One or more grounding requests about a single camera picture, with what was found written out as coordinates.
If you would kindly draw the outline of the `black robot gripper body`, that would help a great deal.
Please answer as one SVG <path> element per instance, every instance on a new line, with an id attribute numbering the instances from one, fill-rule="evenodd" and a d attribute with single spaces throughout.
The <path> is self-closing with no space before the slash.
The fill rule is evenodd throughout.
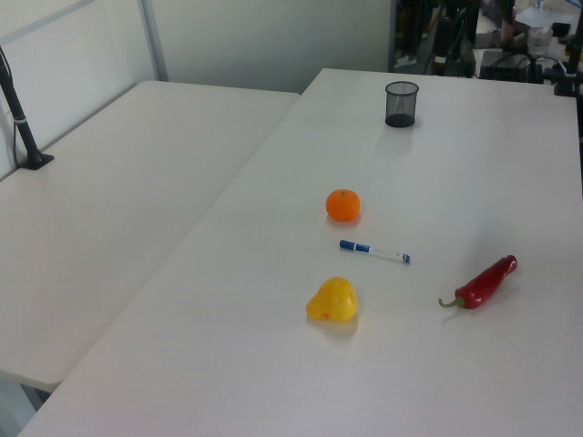
<path id="1" fill-rule="evenodd" d="M 435 56 L 447 57 L 456 35 L 456 20 L 439 18 L 435 28 Z"/>

